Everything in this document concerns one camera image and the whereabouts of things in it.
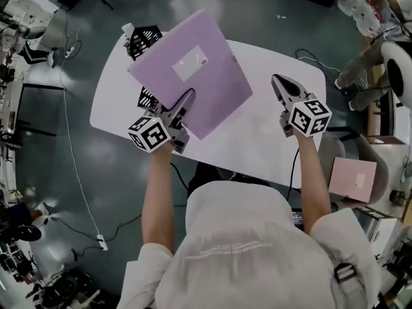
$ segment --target purple folder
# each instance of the purple folder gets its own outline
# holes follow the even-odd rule
[[[129,72],[168,109],[193,88],[196,99],[184,124],[199,139],[252,96],[225,37],[205,10],[173,28],[137,58]]]

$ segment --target power strip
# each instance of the power strip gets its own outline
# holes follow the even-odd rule
[[[76,44],[66,52],[64,58],[67,59],[75,51],[75,48],[76,48]]]
[[[104,237],[101,234],[97,235],[97,240],[98,240],[98,243],[100,244],[100,247],[102,247],[102,250],[109,250],[108,244],[106,243],[106,241],[104,240]]]

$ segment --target pink box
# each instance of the pink box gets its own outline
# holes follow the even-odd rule
[[[376,162],[335,158],[329,192],[368,203],[375,180]]]

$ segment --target gray floor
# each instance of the gray floor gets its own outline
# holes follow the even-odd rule
[[[64,65],[68,88],[67,104],[73,149],[84,194],[101,233],[111,237],[118,224],[140,213],[145,191],[149,155],[137,150],[131,141],[93,129],[89,115],[95,88],[121,26],[157,24],[161,30],[173,26],[195,11],[206,8],[217,20],[227,39],[268,48],[294,56],[306,48],[321,61],[335,68],[344,65],[359,51],[361,35],[355,23],[335,6],[325,8],[305,0],[108,0],[114,10],[98,0],[83,0],[68,13],[68,33],[80,29],[82,48]],[[53,18],[42,42],[62,46],[64,13]],[[33,82],[59,85],[59,68],[33,67]],[[356,125],[359,114],[348,113],[347,99],[328,85],[328,104],[333,109],[332,124]],[[26,136],[17,155],[17,184],[21,191],[35,188],[32,204],[45,201],[54,214],[92,235],[95,228],[82,199],[67,136],[64,102],[60,91],[28,89],[24,93],[20,118],[33,126],[57,132],[49,138]],[[188,182],[196,162],[175,156],[174,162]],[[186,200],[184,188],[173,174],[176,203]],[[285,187],[276,186],[283,193]],[[292,205],[298,205],[297,198]],[[176,210],[177,240],[184,237],[184,209]],[[44,236],[32,243],[35,259],[43,273],[56,271],[62,263],[72,263],[71,248],[81,250],[94,245],[86,237],[67,229],[59,222],[42,228]],[[126,226],[108,252],[90,250],[80,259],[84,268],[101,287],[113,293],[122,288],[126,262],[138,257],[142,244],[140,222]]]

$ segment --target hand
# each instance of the hand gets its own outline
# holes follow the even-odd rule
[[[172,142],[166,142],[164,145],[161,147],[157,148],[152,152],[153,156],[156,158],[168,158],[170,159],[172,157],[172,152],[174,150],[174,146]]]
[[[297,139],[298,142],[302,142],[302,141],[307,141],[307,140],[311,140],[312,137],[306,137],[304,136],[300,131],[298,131],[296,128],[294,128],[294,135]]]

